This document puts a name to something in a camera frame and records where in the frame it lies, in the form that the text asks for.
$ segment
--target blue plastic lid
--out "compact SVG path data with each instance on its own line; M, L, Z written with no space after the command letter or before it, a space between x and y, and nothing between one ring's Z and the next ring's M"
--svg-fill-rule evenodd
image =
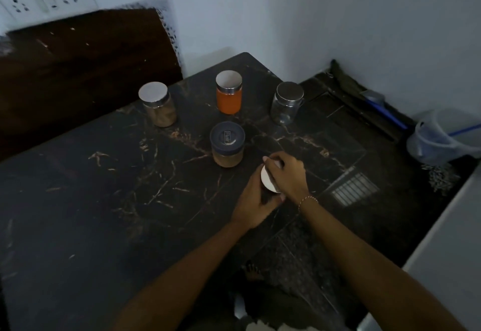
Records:
M212 148L221 155L234 155L242 150L244 129L237 123L226 121L215 125L210 133Z

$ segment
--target hand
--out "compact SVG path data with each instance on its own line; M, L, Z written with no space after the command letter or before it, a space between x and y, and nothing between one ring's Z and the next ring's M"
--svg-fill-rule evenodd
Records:
M304 163L284 151L275 152L268 158L262 158L267 169L274 177L280 191L298 205L301 200L309 196L309 189L305 179ZM273 159L282 160L284 167L279 168Z
M261 203L262 166L259 165L252 174L232 213L231 222L242 225L246 231L260 225L286 199L280 194L272 197L266 204Z

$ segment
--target left hand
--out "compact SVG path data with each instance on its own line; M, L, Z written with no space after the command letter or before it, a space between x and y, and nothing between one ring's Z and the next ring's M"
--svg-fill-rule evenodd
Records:
M251 175L232 213L231 222L244 226L246 230L260 225L286 199L283 194L279 194L272 197L266 204L261 203L262 166L263 164L260 164Z

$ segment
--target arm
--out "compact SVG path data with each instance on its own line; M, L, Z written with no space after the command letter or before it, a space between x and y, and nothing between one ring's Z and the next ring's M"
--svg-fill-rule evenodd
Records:
M284 162L280 169L273 160L265 158L279 188L298 205L310 195L304 164L285 152L271 157ZM422 285L354 235L315 200L305 199L300 211L383 330L464 330Z
M257 168L239 197L231 221L138 293L122 310L114 331L177 328L229 250L285 199L279 195L261 204L261 168Z

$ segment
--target orange jar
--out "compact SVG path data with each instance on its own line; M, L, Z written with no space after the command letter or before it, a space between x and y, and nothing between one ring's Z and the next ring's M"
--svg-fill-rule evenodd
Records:
M217 108L226 115L233 115L241 108L242 76L236 71L225 70L217 74Z

